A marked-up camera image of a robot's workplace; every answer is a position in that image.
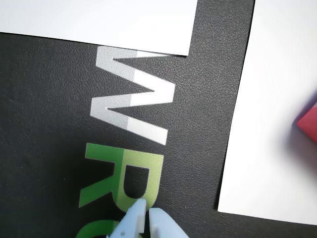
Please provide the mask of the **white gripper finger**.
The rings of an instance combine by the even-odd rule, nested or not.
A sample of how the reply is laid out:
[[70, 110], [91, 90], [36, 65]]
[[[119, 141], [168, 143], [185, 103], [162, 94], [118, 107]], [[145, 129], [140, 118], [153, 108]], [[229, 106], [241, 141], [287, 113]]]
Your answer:
[[149, 209], [151, 238], [189, 238], [172, 217], [161, 208]]
[[137, 238], [145, 229], [147, 202], [138, 199], [107, 238]]

